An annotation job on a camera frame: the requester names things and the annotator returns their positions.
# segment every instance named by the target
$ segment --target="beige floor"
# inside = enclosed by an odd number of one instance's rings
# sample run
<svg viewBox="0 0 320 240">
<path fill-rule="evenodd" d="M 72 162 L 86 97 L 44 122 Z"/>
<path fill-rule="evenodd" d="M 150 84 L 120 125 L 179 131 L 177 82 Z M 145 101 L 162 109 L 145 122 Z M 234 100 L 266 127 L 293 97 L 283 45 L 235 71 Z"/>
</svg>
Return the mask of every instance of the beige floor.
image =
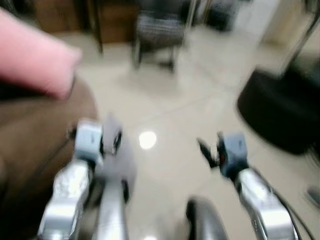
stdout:
<svg viewBox="0 0 320 240">
<path fill-rule="evenodd" d="M 99 56 L 89 36 L 61 38 L 83 49 L 78 75 L 91 87 L 100 118 L 113 112 L 131 139 L 138 165 L 136 190 L 126 211 L 131 240 L 186 240 L 184 212 L 191 195 L 212 201 L 230 240 L 255 239 L 233 186 L 218 170 L 209 170 L 197 147 L 196 137 L 215 146 L 217 131 L 245 133 L 250 164 L 292 203 L 320 239 L 319 211 L 304 197 L 309 184 L 320 184 L 320 168 L 310 157 L 290 155 L 260 139 L 235 106 L 255 65 L 279 72 L 285 51 L 258 48 L 240 33 L 219 35 L 198 27 L 171 74 L 150 63 L 133 70 L 127 45 L 106 45 Z M 144 132 L 156 136 L 150 149 L 140 145 Z"/>
</svg>

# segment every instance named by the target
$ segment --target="pink fabric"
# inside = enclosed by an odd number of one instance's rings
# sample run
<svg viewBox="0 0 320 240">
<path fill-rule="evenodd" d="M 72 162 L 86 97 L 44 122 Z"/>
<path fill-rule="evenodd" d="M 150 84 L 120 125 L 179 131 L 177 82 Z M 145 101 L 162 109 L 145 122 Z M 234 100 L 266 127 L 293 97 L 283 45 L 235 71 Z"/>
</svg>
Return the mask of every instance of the pink fabric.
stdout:
<svg viewBox="0 0 320 240">
<path fill-rule="evenodd" d="M 64 99 L 81 57 L 79 49 L 28 26 L 0 7 L 0 79 Z"/>
</svg>

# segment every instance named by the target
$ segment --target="pink cushion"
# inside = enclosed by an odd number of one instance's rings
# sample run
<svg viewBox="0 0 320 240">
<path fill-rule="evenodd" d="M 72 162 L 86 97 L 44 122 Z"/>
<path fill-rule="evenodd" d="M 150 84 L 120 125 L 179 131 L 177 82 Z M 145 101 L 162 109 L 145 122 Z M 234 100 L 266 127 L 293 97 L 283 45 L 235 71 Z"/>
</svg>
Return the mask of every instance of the pink cushion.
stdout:
<svg viewBox="0 0 320 240">
<path fill-rule="evenodd" d="M 70 93 L 81 57 L 79 49 L 0 7 L 0 79 L 63 99 Z"/>
</svg>

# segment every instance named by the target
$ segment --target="chair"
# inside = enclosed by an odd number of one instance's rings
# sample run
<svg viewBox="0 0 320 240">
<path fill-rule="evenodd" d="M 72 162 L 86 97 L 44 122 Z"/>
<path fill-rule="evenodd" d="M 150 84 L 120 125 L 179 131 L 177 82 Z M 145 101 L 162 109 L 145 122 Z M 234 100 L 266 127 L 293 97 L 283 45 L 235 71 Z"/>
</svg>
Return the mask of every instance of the chair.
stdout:
<svg viewBox="0 0 320 240">
<path fill-rule="evenodd" d="M 133 64 L 140 66 L 142 55 L 158 49 L 170 48 L 169 68 L 175 66 L 175 47 L 184 39 L 184 24 L 180 18 L 182 1 L 140 0 L 140 12 L 133 43 Z"/>
</svg>

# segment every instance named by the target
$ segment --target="wooden furniture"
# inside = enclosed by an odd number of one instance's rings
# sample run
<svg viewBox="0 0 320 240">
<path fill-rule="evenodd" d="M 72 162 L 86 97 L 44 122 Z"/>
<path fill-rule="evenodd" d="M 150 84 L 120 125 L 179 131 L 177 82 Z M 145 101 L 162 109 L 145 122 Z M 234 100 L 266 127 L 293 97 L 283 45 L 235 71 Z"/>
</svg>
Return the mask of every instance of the wooden furniture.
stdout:
<svg viewBox="0 0 320 240">
<path fill-rule="evenodd" d="M 34 14 L 48 33 L 79 31 L 86 25 L 84 0 L 33 0 Z"/>
<path fill-rule="evenodd" d="M 103 43 L 131 42 L 139 7 L 125 0 L 87 0 L 89 24 L 103 51 Z"/>
</svg>

